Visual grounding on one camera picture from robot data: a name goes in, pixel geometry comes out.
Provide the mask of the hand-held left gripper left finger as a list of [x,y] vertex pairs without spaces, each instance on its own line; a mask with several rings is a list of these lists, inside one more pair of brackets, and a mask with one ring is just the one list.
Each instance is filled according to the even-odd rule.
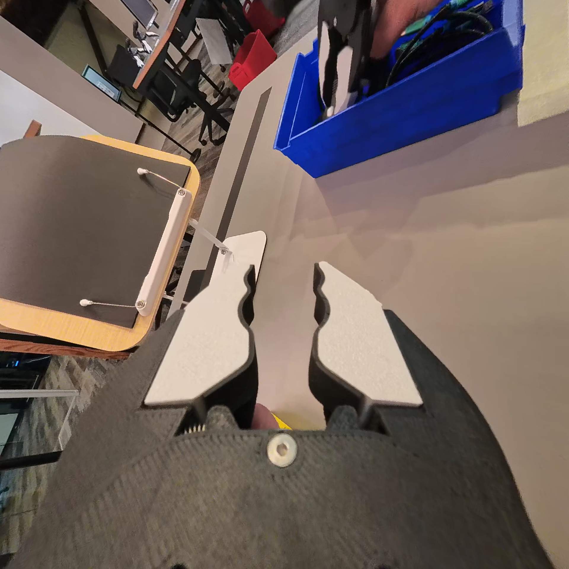
[[232,265],[181,311],[145,406],[205,401],[256,365],[255,277],[254,265]]

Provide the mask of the clear acrylic stand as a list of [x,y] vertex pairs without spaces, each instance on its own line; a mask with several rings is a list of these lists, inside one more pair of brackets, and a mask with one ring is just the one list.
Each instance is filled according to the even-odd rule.
[[2,389],[1,457],[62,451],[71,437],[76,389]]

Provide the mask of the brown wooden desk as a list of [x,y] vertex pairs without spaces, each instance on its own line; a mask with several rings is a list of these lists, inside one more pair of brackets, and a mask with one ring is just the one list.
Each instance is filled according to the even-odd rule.
[[76,345],[54,338],[33,335],[1,326],[1,352],[41,354],[49,356],[84,357],[120,361],[128,359],[138,346],[125,351],[110,352]]

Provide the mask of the wooden book stand white base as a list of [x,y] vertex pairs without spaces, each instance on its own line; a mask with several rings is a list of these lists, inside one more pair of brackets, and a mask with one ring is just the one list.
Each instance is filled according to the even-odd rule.
[[188,227],[217,247],[212,279],[259,273],[266,234],[219,238],[191,216],[194,159],[89,135],[1,147],[1,325],[117,352],[138,346],[162,307]]

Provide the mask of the red plastic bin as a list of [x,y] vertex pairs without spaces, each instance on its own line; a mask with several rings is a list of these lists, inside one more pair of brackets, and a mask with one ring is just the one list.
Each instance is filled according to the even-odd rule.
[[286,19],[274,16],[262,1],[244,1],[243,13],[254,31],[260,30],[265,34],[271,34],[279,30]]
[[277,53],[260,30],[249,33],[240,46],[229,70],[229,80],[242,92],[256,77],[271,66]]

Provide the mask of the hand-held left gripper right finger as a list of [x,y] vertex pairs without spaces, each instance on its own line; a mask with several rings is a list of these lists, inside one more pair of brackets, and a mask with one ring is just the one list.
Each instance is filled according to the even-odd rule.
[[317,328],[309,388],[323,408],[420,407],[422,397],[382,303],[325,261],[315,263],[313,285]]

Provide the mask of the beige office desk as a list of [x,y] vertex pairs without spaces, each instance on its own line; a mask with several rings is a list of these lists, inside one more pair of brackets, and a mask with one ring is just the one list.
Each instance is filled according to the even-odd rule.
[[69,1],[45,45],[80,75],[89,65],[117,86],[122,92],[120,104],[146,123],[143,132],[156,127],[166,132],[170,128],[166,118],[132,89],[131,75],[137,66],[127,49],[136,46],[137,42],[125,35],[93,1]]

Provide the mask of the black swivel chair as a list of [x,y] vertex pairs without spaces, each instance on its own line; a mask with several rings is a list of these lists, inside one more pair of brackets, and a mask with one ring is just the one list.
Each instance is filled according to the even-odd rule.
[[224,103],[235,102],[236,96],[224,82],[214,82],[198,59],[188,59],[180,69],[167,56],[166,62],[149,81],[146,96],[171,123],[177,122],[190,109],[200,109],[203,119],[199,144],[210,143],[218,147],[224,143],[229,130],[225,116],[233,113],[233,108]]

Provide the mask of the blue plastic bin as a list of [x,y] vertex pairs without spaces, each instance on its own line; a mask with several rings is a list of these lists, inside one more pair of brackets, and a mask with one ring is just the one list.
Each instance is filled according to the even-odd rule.
[[[523,2],[492,1],[484,10],[481,1],[469,1],[468,7],[477,7],[494,31],[433,46],[393,85],[327,119],[318,101],[314,39],[308,54],[296,56],[274,149],[319,178],[497,114],[523,83]],[[412,37],[398,40],[390,68]]]

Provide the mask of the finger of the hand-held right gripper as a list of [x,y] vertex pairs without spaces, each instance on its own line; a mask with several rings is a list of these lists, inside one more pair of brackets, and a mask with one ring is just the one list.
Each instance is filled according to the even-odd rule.
[[352,86],[352,58],[351,46],[343,47],[338,53],[336,62],[336,79],[334,81],[334,112],[340,113],[352,106],[357,100],[358,91]]
[[338,88],[338,53],[340,34],[336,30],[322,30],[319,39],[318,72],[322,118],[334,111]]

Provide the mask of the black cable silver plugs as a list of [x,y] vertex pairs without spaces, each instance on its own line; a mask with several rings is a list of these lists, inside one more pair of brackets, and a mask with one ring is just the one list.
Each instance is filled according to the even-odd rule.
[[445,40],[465,37],[479,39],[493,31],[494,26],[490,20],[479,12],[472,9],[459,10],[451,4],[446,4],[399,49],[394,66],[386,79],[385,87],[397,82],[403,68],[417,57],[430,51],[433,46]]

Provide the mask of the person's right hand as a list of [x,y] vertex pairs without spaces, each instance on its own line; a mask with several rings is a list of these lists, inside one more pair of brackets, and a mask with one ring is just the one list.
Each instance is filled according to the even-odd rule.
[[383,59],[409,25],[424,18],[440,3],[441,1],[386,1],[377,20],[370,57]]

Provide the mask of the teal framed tablet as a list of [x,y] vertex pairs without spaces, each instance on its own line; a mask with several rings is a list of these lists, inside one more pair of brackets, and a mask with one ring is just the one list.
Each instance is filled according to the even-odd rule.
[[81,76],[114,102],[120,103],[122,96],[121,90],[98,73],[93,67],[86,65]]

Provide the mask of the computer monitor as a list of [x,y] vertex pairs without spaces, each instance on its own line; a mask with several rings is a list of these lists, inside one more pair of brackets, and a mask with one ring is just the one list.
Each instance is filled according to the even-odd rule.
[[155,25],[159,11],[152,1],[121,2],[146,30],[151,29]]

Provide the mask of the white board panel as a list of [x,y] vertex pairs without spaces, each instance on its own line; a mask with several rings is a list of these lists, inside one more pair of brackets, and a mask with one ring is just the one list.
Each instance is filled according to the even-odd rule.
[[196,18],[196,25],[212,65],[231,66],[233,55],[221,23],[217,19]]

